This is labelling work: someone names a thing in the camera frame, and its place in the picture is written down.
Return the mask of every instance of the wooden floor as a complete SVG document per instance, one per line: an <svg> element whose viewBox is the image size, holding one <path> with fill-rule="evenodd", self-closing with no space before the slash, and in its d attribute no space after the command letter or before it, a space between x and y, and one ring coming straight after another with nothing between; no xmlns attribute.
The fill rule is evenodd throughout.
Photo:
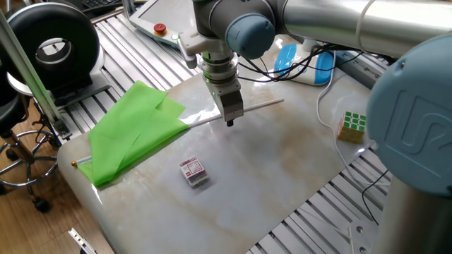
<svg viewBox="0 0 452 254"><path fill-rule="evenodd" d="M30 118L16 125L13 131L21 133L37 130L40 126L31 126L31 123L38 119L35 106L30 105ZM35 136L21 140L29 148L35 144ZM57 152L49 144L45 144L38 154L56 156ZM0 169L10 164L3 152L0 155ZM35 163L32 166L33 176L46 172L51 165L51 162ZM2 178L12 182L24 181L25 165L8 172ZM76 242L67 233L71 228L86 238L99 254L113 253L96 221L81 206L59 171L35 185L34 190L36 195L49 201L52 209L48 213L41 214L35 209L26 188L9 189L7 195L0 196L1 254L79 253Z"/></svg>

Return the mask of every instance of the white table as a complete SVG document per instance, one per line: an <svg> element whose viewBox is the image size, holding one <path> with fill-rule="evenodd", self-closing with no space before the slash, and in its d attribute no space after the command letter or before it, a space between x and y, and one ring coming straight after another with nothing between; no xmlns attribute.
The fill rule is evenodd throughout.
<svg viewBox="0 0 452 254"><path fill-rule="evenodd" d="M286 37L275 41L263 58L270 68L279 48L291 42ZM119 65L128 68L130 62ZM240 75L260 78L243 68ZM118 253L245 253L344 168L332 134L316 119L322 89L242 81L245 106L285 101L245 113L231 128L222 121L196 127L102 188L70 165L90 155L87 133L63 145L59 167ZM365 114L369 94L336 71L321 103L323 120L336 127L345 110ZM180 117L185 121L217 110L200 75L172 88L168 97L187 107ZM93 113L86 105L83 109ZM92 118L100 120L102 114ZM347 162L362 146L340 143ZM189 187L178 167L193 155L210 175L197 189Z"/></svg>

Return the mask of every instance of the small box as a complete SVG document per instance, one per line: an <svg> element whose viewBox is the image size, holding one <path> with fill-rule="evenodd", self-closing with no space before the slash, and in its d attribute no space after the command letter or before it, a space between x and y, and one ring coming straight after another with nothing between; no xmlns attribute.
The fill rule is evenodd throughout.
<svg viewBox="0 0 452 254"><path fill-rule="evenodd" d="M206 182L209 178L207 172L203 168L203 165L196 157L192 157L185 162L179 164L181 167L181 173L184 175L190 186L199 186Z"/></svg>
<svg viewBox="0 0 452 254"><path fill-rule="evenodd" d="M361 143L366 130L366 116L346 111L339 122L338 139L355 144Z"/></svg>

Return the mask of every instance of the electrical wire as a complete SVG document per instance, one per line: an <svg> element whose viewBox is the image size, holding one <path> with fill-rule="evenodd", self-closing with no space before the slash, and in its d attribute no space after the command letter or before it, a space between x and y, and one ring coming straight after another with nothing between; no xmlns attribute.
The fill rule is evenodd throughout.
<svg viewBox="0 0 452 254"><path fill-rule="evenodd" d="M367 186L367 188L365 188L362 192L361 192L361 198L362 198L362 202L364 202L364 205L367 208L367 212L369 212L370 216L372 217L372 219L374 220L374 222L376 223L377 226L380 226L379 223L377 222L377 220L375 219L374 215L372 214L372 212L370 211L369 207L366 204L366 199L364 198L364 193L369 190L372 186L376 185L376 182L380 181L380 179L383 178L384 175L386 175L386 173L388 173L388 170L386 170L384 173L382 173L382 175L380 177L377 178L377 180L375 180L375 182L373 182L373 184L371 184L370 186Z"/></svg>
<svg viewBox="0 0 452 254"><path fill-rule="evenodd" d="M316 68L316 67L313 67L313 66L308 66L308 68L311 68L311 69L314 69L314 70L318 70L318 71L331 71L331 70L333 70L334 68L338 68L339 66L342 66L342 65L344 65L344 64L346 64L346 63L349 63L349 62L351 62L351 61L354 61L355 59L357 59L357 58L358 58L359 56L361 56L362 54L364 54L364 52L360 52L358 55L352 57L351 59L348 59L347 61L344 61L344 62L338 64L337 66L334 66L334 67L329 68L329 69L320 69L320 68ZM245 69L248 69L248 70L253 71L253 72L255 72L255 73L259 73L259 71L255 70L255 69L253 69L253 68L250 68L250 67L248 67L248 66L246 66L246 65L244 65L244 64L242 64L242 63L239 63L239 65L242 66L242 67L244 67Z"/></svg>
<svg viewBox="0 0 452 254"><path fill-rule="evenodd" d="M41 114L41 117L38 121L34 121L31 123L32 126L34 126L35 124L42 124L41 128L39 129L39 131L36 134L35 137L35 142L37 144L44 144L45 142L49 141L49 137L44 135L44 137L39 139L40 134L42 133L42 130L44 129L44 127L46 126L46 116L44 114Z"/></svg>
<svg viewBox="0 0 452 254"><path fill-rule="evenodd" d="M263 67L265 67L266 72L268 73L268 69L267 69L266 63L262 60L262 57L259 57L259 59L261 60L261 62L262 62L262 64L263 64Z"/></svg>
<svg viewBox="0 0 452 254"><path fill-rule="evenodd" d="M334 52L334 57L333 57L333 63L335 63L336 61L336 52ZM338 148L338 139L336 138L335 135L335 131L333 129L333 127L329 126L328 124L324 123L320 117L320 112L319 112L319 105L320 105L320 100L323 98L323 96L326 95L326 93L330 90L331 85L333 84L333 74L334 74L334 68L331 69L331 78L330 78L330 82L328 83L328 85L325 87L325 89L320 93L319 97L317 98L317 103L316 103L316 111L317 111L317 119L319 120L319 122L325 126L326 128L329 128L331 130L331 132L333 133L333 139L334 139L334 146L336 149L336 152L338 152L340 158L342 159L344 165L346 166L346 169L348 170L348 172L350 173L350 175L352 176L352 178L362 184L365 185L379 185L379 186L388 186L389 184L387 183L369 183L369 182L365 182L365 181L361 181L359 180L359 178L357 178L354 174L353 171L350 169L350 166L348 165L348 163L345 161L344 157L342 156L342 153L340 153L339 148Z"/></svg>
<svg viewBox="0 0 452 254"><path fill-rule="evenodd" d="M242 63L239 63L240 66L243 66L247 69L249 69L250 71L254 71L257 73L260 73L262 75L264 75L265 77L267 77L267 80L254 80L251 78L245 78L245 77L238 77L239 79L242 80L248 80L248 81L254 81L257 83L268 83L268 82L273 82L273 81L287 81L287 80L292 80L296 77L298 77L299 75L301 75L308 67L309 67L309 63L311 62L312 58L325 53L325 52L330 52L330 51L337 51L337 50L355 50L353 48L350 47L345 47L345 46L340 46L340 45L336 45L336 44L325 44L322 46L315 46L313 47L310 55L303 59L302 61L298 62L298 63L294 63L292 64L290 67L288 68L284 68L282 70L278 70L278 71L262 71L256 64L254 64L251 60L246 59L246 61L254 68L250 68L248 66L245 66ZM299 70L296 74L289 76L289 73L293 70L295 70L298 66L303 66L303 68L301 70ZM271 76L271 74L276 74L276 73L284 73L284 75L278 75L276 77Z"/></svg>

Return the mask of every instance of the green cloth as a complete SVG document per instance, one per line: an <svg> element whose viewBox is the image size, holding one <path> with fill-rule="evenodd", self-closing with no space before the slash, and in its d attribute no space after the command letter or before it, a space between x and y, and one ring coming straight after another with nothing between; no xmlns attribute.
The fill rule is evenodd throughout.
<svg viewBox="0 0 452 254"><path fill-rule="evenodd" d="M92 160L78 168L91 183L111 181L189 127L177 118L185 107L166 95L137 81L89 132Z"/></svg>

